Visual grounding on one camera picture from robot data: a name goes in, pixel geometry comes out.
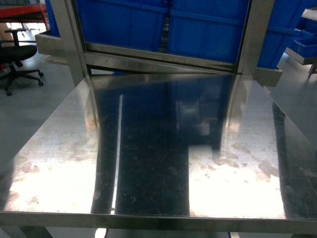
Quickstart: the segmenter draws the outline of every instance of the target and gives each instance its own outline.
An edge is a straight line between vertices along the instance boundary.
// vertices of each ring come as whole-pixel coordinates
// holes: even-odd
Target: chair base
[[[13,65],[9,66],[11,69],[11,72],[9,72],[8,74],[0,77],[0,79],[7,79],[8,81],[5,83],[4,85],[4,90],[7,96],[12,95],[12,93],[9,91],[9,86],[12,84],[12,82],[16,79],[16,78],[27,78],[27,79],[33,79],[33,80],[37,80],[39,86],[43,86],[44,83],[40,80],[40,78],[31,76],[31,75],[27,75],[28,73],[34,73],[37,72],[39,74],[40,77],[42,77],[44,74],[42,72],[40,72],[38,69],[34,69],[34,70],[21,70],[21,71],[17,71]]]

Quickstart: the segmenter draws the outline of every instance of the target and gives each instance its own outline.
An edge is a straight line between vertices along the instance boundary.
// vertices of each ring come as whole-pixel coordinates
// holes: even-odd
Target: concrete floor
[[[17,79],[11,87],[13,95],[8,97],[2,88],[4,82],[0,81],[0,164],[4,159],[13,158],[18,153],[74,88],[68,66],[42,62],[46,57],[36,54],[23,62],[25,69],[38,68],[44,73],[43,87],[39,87],[37,81]],[[283,71],[283,75],[278,85],[274,88],[268,87],[268,90],[277,104],[317,148],[317,75],[307,80],[310,65],[302,66],[286,54],[278,67]],[[48,230],[54,238],[93,238],[96,231],[74,228]],[[250,234],[241,234],[241,238],[249,236]],[[5,238],[1,229],[0,237]]]

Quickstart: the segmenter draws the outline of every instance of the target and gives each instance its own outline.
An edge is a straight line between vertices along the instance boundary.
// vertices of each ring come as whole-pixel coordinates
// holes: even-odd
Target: blue plastic bin
[[[292,29],[268,26],[258,67],[276,68],[292,37],[297,34]]]
[[[127,0],[127,1],[141,3],[145,5],[150,5],[150,6],[160,6],[160,7],[168,6],[167,0]]]
[[[311,33],[311,32],[307,32],[307,31],[300,31],[300,30],[296,30],[296,33],[298,33],[298,35],[294,35],[292,37],[292,41],[290,42],[290,44],[288,45],[288,48],[291,48],[291,49],[294,49],[295,48],[295,40],[300,40],[300,39],[306,39],[306,38],[309,38],[309,37],[313,37],[314,34]]]
[[[171,10],[167,52],[236,62],[244,21]]]
[[[167,8],[125,0],[77,0],[85,41],[157,51]]]
[[[317,57],[317,37],[295,41],[294,51],[302,57]]]
[[[295,29],[308,0],[275,0],[269,26]]]
[[[174,0],[172,9],[244,21],[248,4],[249,0]]]
[[[302,33],[310,36],[317,36],[317,28],[302,30]]]
[[[45,0],[52,36],[60,37],[50,0]]]

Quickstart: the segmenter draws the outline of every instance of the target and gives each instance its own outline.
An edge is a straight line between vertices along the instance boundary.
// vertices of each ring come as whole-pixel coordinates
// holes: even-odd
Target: stainless steel tabletop
[[[316,150],[248,76],[86,78],[0,173],[0,225],[317,234]]]

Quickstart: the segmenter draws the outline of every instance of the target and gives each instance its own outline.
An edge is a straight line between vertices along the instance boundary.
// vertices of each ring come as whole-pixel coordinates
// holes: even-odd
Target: office chair
[[[27,75],[28,73],[37,72],[39,76],[42,77],[44,74],[40,72],[38,69],[17,71],[14,67],[14,64],[16,64],[16,66],[18,67],[22,67],[23,64],[21,63],[21,60],[26,60],[32,57],[33,55],[35,55],[37,51],[37,47],[33,45],[19,46],[19,41],[18,41],[19,31],[26,31],[26,29],[16,29],[16,30],[5,31],[6,33],[11,33],[13,35],[14,46],[2,47],[1,43],[3,41],[0,42],[0,64],[7,63],[9,64],[9,67],[11,69],[11,72],[0,77],[1,80],[8,78],[8,81],[4,85],[5,93],[8,96],[12,95],[12,93],[9,91],[9,86],[12,84],[12,82],[16,78],[19,78],[19,77],[34,79],[38,81],[39,86],[44,85],[44,83],[40,80],[40,78]]]

